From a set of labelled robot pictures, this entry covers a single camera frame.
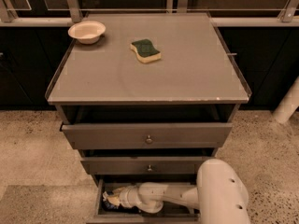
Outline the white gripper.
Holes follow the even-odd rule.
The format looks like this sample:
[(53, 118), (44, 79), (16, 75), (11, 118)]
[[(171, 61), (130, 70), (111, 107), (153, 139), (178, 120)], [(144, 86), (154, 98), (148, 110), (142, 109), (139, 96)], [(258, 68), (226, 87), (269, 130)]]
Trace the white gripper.
[(133, 208), (140, 205), (137, 186), (119, 187), (114, 189), (112, 192), (113, 194), (120, 194), (119, 196), (110, 195), (107, 197), (107, 200), (115, 206), (119, 206), (121, 204), (125, 208)]

